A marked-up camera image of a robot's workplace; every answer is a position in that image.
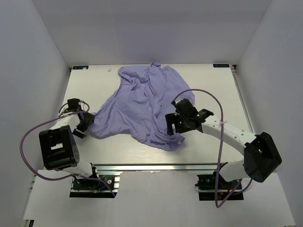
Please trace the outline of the lilac zip jacket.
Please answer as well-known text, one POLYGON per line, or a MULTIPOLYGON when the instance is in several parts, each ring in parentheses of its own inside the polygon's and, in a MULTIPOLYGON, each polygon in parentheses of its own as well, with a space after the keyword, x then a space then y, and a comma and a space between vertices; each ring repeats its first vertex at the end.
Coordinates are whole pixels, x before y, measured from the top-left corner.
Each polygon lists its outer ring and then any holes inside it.
POLYGON ((128 133, 142 144, 165 151, 178 149, 185 138, 167 134, 165 116, 174 113, 171 104, 177 94, 180 99, 195 102, 195 95, 186 81, 169 66, 158 62, 133 65, 118 70, 119 88, 95 113, 89 131, 96 139, 128 133))

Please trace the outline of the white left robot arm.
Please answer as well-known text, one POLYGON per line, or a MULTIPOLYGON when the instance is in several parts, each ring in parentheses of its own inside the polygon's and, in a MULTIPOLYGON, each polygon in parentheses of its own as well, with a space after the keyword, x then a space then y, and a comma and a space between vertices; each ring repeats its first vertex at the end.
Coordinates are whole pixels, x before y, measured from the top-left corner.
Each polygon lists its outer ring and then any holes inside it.
POLYGON ((94 189, 99 186, 100 177, 92 163, 80 158, 75 136, 86 137, 85 131, 94 122, 91 113, 63 114, 56 124, 39 133, 44 166, 47 170, 65 171, 76 178, 84 177, 84 183, 94 189))

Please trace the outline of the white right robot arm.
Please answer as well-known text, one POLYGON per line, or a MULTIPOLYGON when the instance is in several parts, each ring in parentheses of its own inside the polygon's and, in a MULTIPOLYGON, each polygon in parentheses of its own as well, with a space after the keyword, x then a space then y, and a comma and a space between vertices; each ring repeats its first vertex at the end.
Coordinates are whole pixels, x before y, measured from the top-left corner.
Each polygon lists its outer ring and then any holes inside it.
POLYGON ((243 178, 262 183, 282 163, 282 158, 272 137, 266 133, 254 134, 223 123, 212 112, 203 109, 191 116, 170 113, 165 116, 168 135, 198 130, 223 139, 223 142, 243 155, 240 161, 228 162, 214 176, 218 188, 226 188, 231 181, 243 178))

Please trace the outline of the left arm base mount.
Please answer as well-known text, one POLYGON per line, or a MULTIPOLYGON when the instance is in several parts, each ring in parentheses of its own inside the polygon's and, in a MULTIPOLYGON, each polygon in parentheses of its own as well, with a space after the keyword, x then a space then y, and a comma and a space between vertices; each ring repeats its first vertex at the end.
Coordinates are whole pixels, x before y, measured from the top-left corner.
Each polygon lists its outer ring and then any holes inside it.
POLYGON ((114 198, 119 189, 120 175, 122 172, 101 171, 100 181, 74 178, 71 183, 70 198, 114 198))

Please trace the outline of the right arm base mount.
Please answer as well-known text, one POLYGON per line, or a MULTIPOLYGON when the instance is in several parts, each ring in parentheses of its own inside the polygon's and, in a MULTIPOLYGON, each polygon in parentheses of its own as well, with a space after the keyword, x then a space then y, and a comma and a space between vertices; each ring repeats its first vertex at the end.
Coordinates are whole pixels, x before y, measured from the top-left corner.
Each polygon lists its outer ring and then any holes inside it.
MULTIPOLYGON (((197 172, 197 183, 195 187, 198 191, 199 201, 215 201, 215 180, 216 175, 213 171, 197 172)), ((230 182, 224 181, 221 176, 218 181, 217 197, 218 201, 222 201, 227 195, 234 189, 239 180, 233 180, 230 182)), ((244 200, 242 190, 242 184, 228 197, 228 201, 242 201, 244 200)))

